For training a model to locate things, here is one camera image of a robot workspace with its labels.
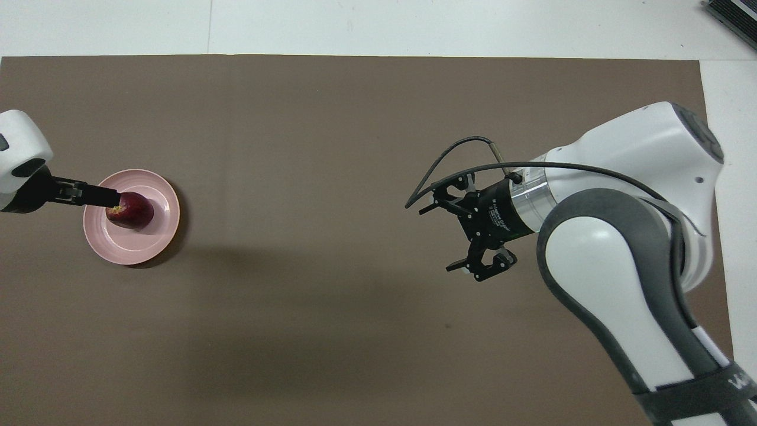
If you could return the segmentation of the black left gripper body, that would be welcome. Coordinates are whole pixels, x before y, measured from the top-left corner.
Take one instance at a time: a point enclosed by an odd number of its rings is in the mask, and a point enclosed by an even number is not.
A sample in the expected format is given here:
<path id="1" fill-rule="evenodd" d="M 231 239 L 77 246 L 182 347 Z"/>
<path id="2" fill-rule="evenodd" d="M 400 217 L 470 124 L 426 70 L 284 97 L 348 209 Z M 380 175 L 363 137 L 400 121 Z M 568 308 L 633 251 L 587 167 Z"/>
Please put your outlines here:
<path id="1" fill-rule="evenodd" d="M 35 172 L 22 184 L 2 212 L 27 214 L 39 210 L 48 202 L 55 202 L 59 186 L 47 166 Z"/>

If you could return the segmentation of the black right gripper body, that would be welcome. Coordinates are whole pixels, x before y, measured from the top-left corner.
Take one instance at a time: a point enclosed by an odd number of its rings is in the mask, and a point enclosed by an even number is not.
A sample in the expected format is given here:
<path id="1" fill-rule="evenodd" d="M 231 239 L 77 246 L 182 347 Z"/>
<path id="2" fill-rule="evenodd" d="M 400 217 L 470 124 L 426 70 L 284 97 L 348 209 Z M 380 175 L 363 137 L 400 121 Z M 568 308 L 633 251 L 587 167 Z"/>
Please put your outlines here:
<path id="1" fill-rule="evenodd" d="M 501 180 L 462 198 L 461 207 L 466 213 L 461 215 L 461 226 L 468 239 L 481 238 L 493 245 L 535 233 L 516 210 L 510 190 L 510 181 Z"/>

